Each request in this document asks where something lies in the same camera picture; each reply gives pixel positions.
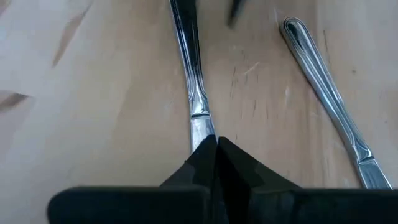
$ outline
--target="utensil handle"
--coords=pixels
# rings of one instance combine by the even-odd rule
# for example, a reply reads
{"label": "utensil handle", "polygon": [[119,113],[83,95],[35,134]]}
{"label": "utensil handle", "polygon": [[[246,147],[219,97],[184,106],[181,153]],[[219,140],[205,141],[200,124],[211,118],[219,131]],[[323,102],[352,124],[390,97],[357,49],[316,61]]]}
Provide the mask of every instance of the utensil handle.
{"label": "utensil handle", "polygon": [[346,111],[330,72],[304,23],[300,19],[289,17],[283,22],[280,31],[338,130],[363,185],[369,189],[391,189],[369,146]]}
{"label": "utensil handle", "polygon": [[203,86],[196,6],[195,0],[170,0],[170,5],[187,79],[193,153],[202,140],[215,134]]}

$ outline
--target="light wood tabletop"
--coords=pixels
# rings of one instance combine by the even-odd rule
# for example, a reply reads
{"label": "light wood tabletop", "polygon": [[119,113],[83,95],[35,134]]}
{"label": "light wood tabletop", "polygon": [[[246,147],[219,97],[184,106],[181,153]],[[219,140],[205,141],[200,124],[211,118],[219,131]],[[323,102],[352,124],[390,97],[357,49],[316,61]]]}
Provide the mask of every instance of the light wood tabletop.
{"label": "light wood tabletop", "polygon": [[[360,187],[278,25],[306,23],[381,169],[398,186],[398,1],[199,0],[215,129],[302,187]],[[190,155],[166,0],[0,0],[0,223],[45,223],[77,185],[159,185]]]}

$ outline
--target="silver knife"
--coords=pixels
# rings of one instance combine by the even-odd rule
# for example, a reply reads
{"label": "silver knife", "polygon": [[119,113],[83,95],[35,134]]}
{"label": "silver knife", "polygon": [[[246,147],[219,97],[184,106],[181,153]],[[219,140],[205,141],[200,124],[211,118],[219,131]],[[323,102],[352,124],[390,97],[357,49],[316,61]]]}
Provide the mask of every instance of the silver knife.
{"label": "silver knife", "polygon": [[304,23],[300,19],[288,17],[280,31],[338,130],[363,186],[367,189],[392,189],[347,113],[330,72]]}
{"label": "silver knife", "polygon": [[195,0],[170,0],[170,6],[187,78],[193,153],[202,140],[215,134],[203,87]]}

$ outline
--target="wooden table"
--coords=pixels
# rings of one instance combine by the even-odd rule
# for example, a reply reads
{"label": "wooden table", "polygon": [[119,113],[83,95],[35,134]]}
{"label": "wooden table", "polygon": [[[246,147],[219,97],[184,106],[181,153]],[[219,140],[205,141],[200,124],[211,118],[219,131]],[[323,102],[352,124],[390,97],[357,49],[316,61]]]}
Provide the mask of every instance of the wooden table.
{"label": "wooden table", "polygon": [[[359,187],[279,34],[296,16],[397,187],[398,1],[251,0],[233,30],[229,3],[197,2],[217,133],[303,187]],[[160,184],[190,154],[166,0],[0,0],[0,102],[0,223],[45,223],[76,185]]]}

